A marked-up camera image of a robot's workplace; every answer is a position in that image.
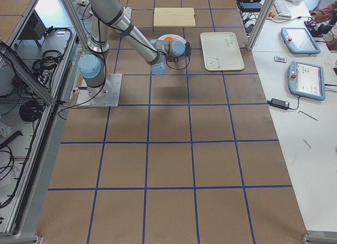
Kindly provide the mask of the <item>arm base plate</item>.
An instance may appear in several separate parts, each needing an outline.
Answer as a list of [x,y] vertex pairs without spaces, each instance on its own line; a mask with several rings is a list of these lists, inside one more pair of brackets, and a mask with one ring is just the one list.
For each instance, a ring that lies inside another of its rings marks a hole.
[[108,74],[103,88],[88,87],[82,79],[81,87],[85,89],[79,91],[76,104],[80,108],[118,107],[122,77],[121,73]]
[[132,16],[132,8],[131,7],[123,7],[124,8],[124,14],[127,18],[131,19]]

